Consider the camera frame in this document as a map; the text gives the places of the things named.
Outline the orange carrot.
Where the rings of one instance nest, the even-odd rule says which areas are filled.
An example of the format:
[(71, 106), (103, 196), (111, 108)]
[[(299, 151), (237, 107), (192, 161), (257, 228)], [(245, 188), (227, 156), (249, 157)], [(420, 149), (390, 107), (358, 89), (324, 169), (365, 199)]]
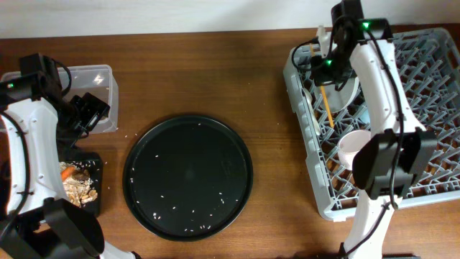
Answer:
[(68, 166), (60, 173), (62, 181), (65, 181), (67, 178), (71, 177), (76, 171), (77, 168), (75, 166)]

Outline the rice and food scraps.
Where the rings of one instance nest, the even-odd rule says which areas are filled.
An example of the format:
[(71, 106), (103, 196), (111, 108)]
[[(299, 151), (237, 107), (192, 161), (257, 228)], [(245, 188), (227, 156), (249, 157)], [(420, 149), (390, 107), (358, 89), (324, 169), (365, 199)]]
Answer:
[(93, 186), (89, 171), (72, 163), (60, 162), (60, 172), (68, 166), (77, 168), (71, 177), (63, 181), (63, 188), (70, 202), (75, 206), (84, 207), (87, 203), (97, 200), (98, 192)]

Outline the large white plate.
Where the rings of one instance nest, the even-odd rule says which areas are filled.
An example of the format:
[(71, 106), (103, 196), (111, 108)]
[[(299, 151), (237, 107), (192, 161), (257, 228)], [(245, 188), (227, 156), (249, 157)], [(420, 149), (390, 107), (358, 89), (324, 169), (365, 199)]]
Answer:
[[(352, 103), (358, 94), (359, 90), (359, 79), (351, 78), (347, 81), (346, 85), (340, 91), (336, 91), (334, 86), (325, 86), (326, 98), (328, 101), (328, 107), (332, 114), (335, 114)], [(326, 106), (323, 102), (321, 89), (319, 86), (314, 86), (313, 89), (314, 102), (313, 108), (315, 110), (326, 110)]]

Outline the white plastic fork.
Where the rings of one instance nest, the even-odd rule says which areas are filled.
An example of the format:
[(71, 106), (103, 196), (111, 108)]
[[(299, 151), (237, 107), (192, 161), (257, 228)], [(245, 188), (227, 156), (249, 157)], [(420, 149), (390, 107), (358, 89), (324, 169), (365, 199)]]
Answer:
[(313, 122), (314, 132), (315, 132), (315, 134), (317, 136), (320, 136), (321, 135), (321, 128), (319, 126), (318, 120), (316, 119), (316, 116), (315, 116), (315, 113), (314, 113), (314, 109), (313, 109), (313, 105), (312, 105), (312, 96), (308, 92), (308, 90), (306, 90), (305, 88), (303, 88), (303, 94), (305, 95), (305, 98), (306, 98), (306, 101), (307, 101), (310, 116), (311, 116), (311, 119), (312, 119), (312, 122)]

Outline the wooden chopstick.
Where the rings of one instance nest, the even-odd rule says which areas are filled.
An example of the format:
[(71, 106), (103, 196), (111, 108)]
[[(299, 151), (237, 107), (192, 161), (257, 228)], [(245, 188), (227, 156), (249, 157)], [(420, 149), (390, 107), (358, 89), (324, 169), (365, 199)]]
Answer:
[[(310, 48), (311, 56), (312, 57), (315, 56), (313, 45), (311, 43), (309, 44), (309, 48)], [(331, 111), (330, 111), (330, 107), (328, 105), (328, 99), (327, 99), (327, 96), (326, 96), (325, 87), (320, 86), (320, 90), (321, 90), (321, 94), (322, 94), (322, 97), (323, 97), (323, 103), (324, 103), (325, 110), (326, 110), (326, 113), (327, 113), (329, 125), (330, 125), (330, 127), (332, 129), (334, 129), (334, 120), (333, 120), (333, 117), (332, 117), (332, 114), (331, 114)]]

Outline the light blue cup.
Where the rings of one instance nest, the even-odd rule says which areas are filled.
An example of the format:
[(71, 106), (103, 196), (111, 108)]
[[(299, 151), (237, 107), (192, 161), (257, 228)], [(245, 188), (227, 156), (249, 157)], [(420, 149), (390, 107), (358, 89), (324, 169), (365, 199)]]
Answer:
[(362, 122), (364, 125), (370, 124), (370, 117), (369, 117), (369, 110), (365, 109), (361, 115), (359, 116), (359, 120)]

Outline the small grey bowl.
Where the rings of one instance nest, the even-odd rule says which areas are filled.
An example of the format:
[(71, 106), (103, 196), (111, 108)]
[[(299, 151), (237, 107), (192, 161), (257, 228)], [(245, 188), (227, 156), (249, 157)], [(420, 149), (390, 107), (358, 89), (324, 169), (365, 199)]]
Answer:
[(338, 143), (338, 157), (345, 169), (351, 171), (355, 155), (370, 141), (371, 132), (358, 129), (344, 135)]

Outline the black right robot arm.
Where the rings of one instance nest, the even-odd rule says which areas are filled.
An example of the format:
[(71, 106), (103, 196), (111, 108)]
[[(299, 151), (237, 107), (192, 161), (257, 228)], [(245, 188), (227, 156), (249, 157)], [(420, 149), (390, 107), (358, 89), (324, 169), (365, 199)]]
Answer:
[(341, 91), (359, 79), (370, 120), (370, 140), (354, 156), (351, 172), (359, 189), (351, 232), (339, 258), (382, 258), (390, 220), (409, 188), (419, 182), (436, 149), (436, 134), (415, 117), (395, 62), (385, 18), (364, 17), (360, 1), (340, 1), (331, 10), (327, 50), (310, 60), (315, 86)]

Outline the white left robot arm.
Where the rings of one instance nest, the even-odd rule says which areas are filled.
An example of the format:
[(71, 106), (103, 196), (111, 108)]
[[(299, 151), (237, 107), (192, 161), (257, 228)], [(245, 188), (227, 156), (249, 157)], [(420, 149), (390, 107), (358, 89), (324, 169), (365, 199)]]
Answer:
[(66, 194), (59, 149), (87, 137), (110, 106), (90, 93), (65, 100), (61, 65), (35, 53), (20, 58), (18, 78), (1, 82), (10, 162), (1, 249), (12, 258), (138, 258), (107, 242), (96, 216)]

